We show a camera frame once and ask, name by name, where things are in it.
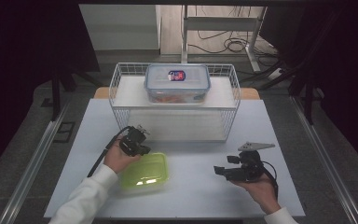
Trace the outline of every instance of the wire basket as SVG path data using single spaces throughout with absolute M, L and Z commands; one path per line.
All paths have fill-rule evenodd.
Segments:
M 109 102 L 118 127 L 141 124 L 151 133 L 148 141 L 225 142 L 241 102 L 234 66 L 205 64 L 212 84 L 204 105 L 153 105 L 148 102 L 143 86 L 150 64 L 117 64 L 110 83 Z

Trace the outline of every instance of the container lid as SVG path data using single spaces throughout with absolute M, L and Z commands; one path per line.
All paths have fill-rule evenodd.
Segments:
M 145 87 L 149 90 L 209 90 L 208 68 L 203 64 L 151 64 Z
M 163 184 L 168 180 L 168 167 L 163 153 L 145 154 L 131 163 L 123 172 L 123 189 L 143 188 Z

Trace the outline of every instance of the human hand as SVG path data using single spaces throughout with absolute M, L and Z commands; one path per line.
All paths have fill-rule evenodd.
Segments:
M 274 188 L 266 174 L 262 174 L 260 178 L 253 183 L 240 181 L 231 181 L 231 183 L 246 189 L 267 215 L 281 209 L 275 197 Z
M 116 174 L 123 171 L 130 163 L 141 159 L 141 155 L 131 157 L 124 153 L 118 145 L 119 141 L 120 137 L 109 148 L 103 160 L 103 164 L 107 165 Z

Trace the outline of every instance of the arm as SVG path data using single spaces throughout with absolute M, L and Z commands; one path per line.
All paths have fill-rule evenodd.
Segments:
M 292 224 L 296 221 L 290 216 L 286 207 L 281 208 L 275 197 L 274 188 L 269 178 L 263 174 L 257 182 L 245 183 L 232 181 L 233 184 L 240 186 L 252 196 L 261 209 L 267 214 L 264 219 L 268 224 Z
M 117 182 L 117 174 L 141 157 L 129 157 L 115 142 L 107 152 L 103 165 L 93 176 L 69 195 L 68 201 L 56 212 L 50 223 L 91 223 L 108 198 L 109 189 Z

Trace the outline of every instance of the label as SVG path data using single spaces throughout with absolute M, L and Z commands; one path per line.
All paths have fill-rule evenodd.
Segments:
M 185 81 L 186 73 L 182 70 L 174 70 L 168 73 L 169 81 Z

